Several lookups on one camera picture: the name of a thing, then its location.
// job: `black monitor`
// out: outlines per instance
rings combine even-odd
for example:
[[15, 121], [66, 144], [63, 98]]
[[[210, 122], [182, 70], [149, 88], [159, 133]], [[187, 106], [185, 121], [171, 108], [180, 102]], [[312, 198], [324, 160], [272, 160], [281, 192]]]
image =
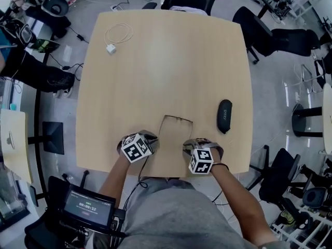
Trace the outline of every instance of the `black monitor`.
[[109, 234], [115, 201], [114, 198], [71, 185], [62, 212], [82, 227]]

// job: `concrete floor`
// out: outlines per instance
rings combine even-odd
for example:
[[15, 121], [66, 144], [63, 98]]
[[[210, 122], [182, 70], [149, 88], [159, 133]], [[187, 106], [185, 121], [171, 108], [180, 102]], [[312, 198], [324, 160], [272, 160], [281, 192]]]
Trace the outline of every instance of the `concrete floor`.
[[[99, 3], [117, 4], [126, 0], [97, 0]], [[143, 0], [129, 0], [130, 4], [121, 5], [123, 9], [140, 9], [146, 2]], [[160, 0], [154, 0], [160, 7]], [[251, 0], [216, 0], [212, 8], [212, 16], [232, 20], [235, 12], [241, 7], [249, 8], [253, 13], [258, 14], [261, 7]], [[100, 12], [110, 11], [109, 5], [96, 4], [83, 0], [79, 0], [75, 7], [70, 8], [68, 18], [72, 22], [72, 28], [79, 34], [83, 35], [88, 41], [92, 33], [95, 21]], [[285, 25], [277, 24], [269, 13], [262, 18], [263, 22], [271, 29], [294, 29], [297, 28], [292, 19], [286, 19]], [[75, 63], [83, 63], [88, 45], [80, 42], [76, 35], [69, 30], [68, 34], [59, 40], [61, 47], [53, 53], [53, 56], [62, 65], [73, 65]], [[69, 61], [65, 60], [68, 55], [65, 48], [71, 47], [72, 52]], [[316, 51], [318, 57], [322, 57], [322, 51]], [[252, 144], [251, 164], [261, 167], [265, 144], [270, 146], [270, 161], [274, 160], [278, 150], [285, 147], [292, 156], [301, 155], [300, 163], [306, 163], [308, 167], [319, 172], [323, 163], [323, 156], [318, 154], [322, 150], [322, 138], [306, 138], [295, 137], [291, 127], [291, 114], [295, 105], [295, 93], [299, 93], [299, 86], [290, 87], [291, 84], [299, 82], [298, 76], [301, 73], [301, 64], [314, 71], [312, 57], [301, 57], [287, 52], [275, 52], [269, 57], [259, 55], [260, 62], [257, 65], [252, 64], [253, 57], [249, 54], [249, 64], [253, 89], [254, 104], [254, 133]], [[50, 58], [49, 65], [58, 66], [55, 61]], [[77, 77], [80, 77], [81, 68], [78, 69]], [[322, 93], [307, 94], [309, 85], [301, 85], [300, 102], [305, 107], [322, 106]], [[73, 183], [78, 183], [83, 174], [84, 169], [76, 165], [75, 152], [75, 125], [76, 125], [76, 107], [78, 97], [79, 81], [75, 81], [74, 92], [67, 99], [60, 97], [54, 99], [51, 93], [42, 93], [40, 108], [40, 124], [42, 121], [59, 121], [64, 123], [64, 146], [65, 155], [55, 155], [46, 152], [41, 153], [41, 160], [44, 168], [44, 176], [47, 179], [50, 175], [61, 176], [62, 173], [68, 173], [72, 176]], [[322, 123], [320, 117], [311, 117], [308, 119], [307, 126], [312, 130], [322, 131]], [[240, 182], [247, 186], [257, 174], [250, 169], [246, 173], [235, 175]], [[104, 180], [107, 173], [100, 171], [90, 171], [87, 178], [86, 188], [97, 191]], [[213, 177], [188, 178], [197, 190], [203, 192], [211, 199], [216, 197], [220, 192]], [[304, 180], [302, 175], [296, 178], [297, 181]], [[136, 184], [137, 177], [127, 176], [123, 199], [126, 199]], [[252, 193], [260, 200], [258, 196], [259, 186], [256, 186]], [[217, 202], [226, 203], [225, 196], [221, 196]], [[268, 223], [272, 223], [279, 215], [280, 210], [273, 204], [267, 204], [261, 201], [266, 219]], [[239, 224], [229, 206], [218, 207], [225, 217], [229, 219], [231, 226], [239, 231]]]

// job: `wrist strap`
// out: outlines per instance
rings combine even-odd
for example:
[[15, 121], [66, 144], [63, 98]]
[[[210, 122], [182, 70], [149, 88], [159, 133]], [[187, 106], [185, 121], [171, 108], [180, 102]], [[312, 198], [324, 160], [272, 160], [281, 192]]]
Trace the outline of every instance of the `wrist strap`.
[[225, 166], [225, 167], [228, 169], [228, 171], [229, 171], [228, 166], [227, 166], [226, 164], [224, 164], [224, 163], [214, 163], [214, 164], [212, 164], [212, 167], [213, 167], [214, 165], [222, 165], [222, 166]]

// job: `gray shirt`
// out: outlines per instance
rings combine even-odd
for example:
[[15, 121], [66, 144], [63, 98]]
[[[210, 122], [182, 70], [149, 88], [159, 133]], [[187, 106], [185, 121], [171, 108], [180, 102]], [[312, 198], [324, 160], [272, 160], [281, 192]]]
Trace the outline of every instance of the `gray shirt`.
[[[183, 188], [140, 189], [127, 210], [122, 229], [127, 237], [118, 248], [257, 248], [232, 229], [207, 196]], [[94, 248], [107, 248], [101, 235], [95, 235], [93, 243]], [[286, 249], [289, 244], [273, 242], [264, 247]]]

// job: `white box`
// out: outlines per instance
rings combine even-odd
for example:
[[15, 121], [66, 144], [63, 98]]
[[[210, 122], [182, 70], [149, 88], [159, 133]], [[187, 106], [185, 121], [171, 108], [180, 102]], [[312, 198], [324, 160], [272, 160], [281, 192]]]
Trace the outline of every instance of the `white box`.
[[213, 158], [209, 148], [194, 149], [189, 163], [192, 174], [209, 174]]
[[125, 139], [121, 150], [130, 163], [152, 154], [149, 146], [146, 145], [144, 141], [143, 135], [141, 136], [140, 134], [133, 134]]

